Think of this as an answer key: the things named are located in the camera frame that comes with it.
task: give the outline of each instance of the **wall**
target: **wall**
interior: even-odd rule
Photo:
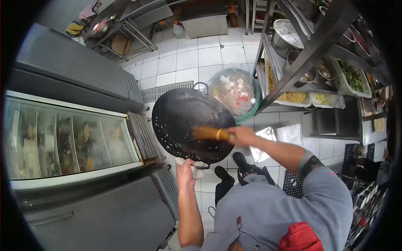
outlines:
[[[114,0],[99,0],[102,3],[96,13],[101,12]],[[52,0],[37,17],[36,22],[66,34],[66,28],[72,21],[79,21],[80,12],[88,5],[93,6],[96,0]]]

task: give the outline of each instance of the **wooden cutting board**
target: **wooden cutting board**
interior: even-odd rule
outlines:
[[[131,40],[123,34],[118,34],[112,39],[112,50],[120,55],[125,55],[131,50]]]

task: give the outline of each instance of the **bamboo brush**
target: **bamboo brush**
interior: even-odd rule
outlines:
[[[193,138],[228,141],[230,138],[230,134],[223,128],[196,126],[193,127]]]

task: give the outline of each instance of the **freezer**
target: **freezer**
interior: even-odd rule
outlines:
[[[150,176],[24,217],[44,250],[57,251],[154,251],[175,224]]]
[[[48,27],[34,23],[13,65],[10,90],[115,112],[141,112],[129,72]]]
[[[160,162],[144,115],[6,93],[4,146],[11,187],[84,182]]]

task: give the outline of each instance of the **wok handle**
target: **wok handle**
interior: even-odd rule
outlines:
[[[195,87],[197,84],[203,84],[203,85],[205,85],[205,86],[207,87],[207,93],[209,93],[209,91],[208,91],[208,85],[207,85],[206,83],[204,83],[204,82],[197,82],[197,83],[195,83],[195,85],[193,86],[193,89],[194,89],[194,87]]]
[[[199,165],[192,165],[192,166],[195,167],[195,168],[197,168],[197,169],[205,170],[205,169],[209,169],[209,166],[210,166],[210,165],[211,165],[211,164],[208,164],[208,166],[206,166],[206,167],[204,167],[204,166],[200,167]]]

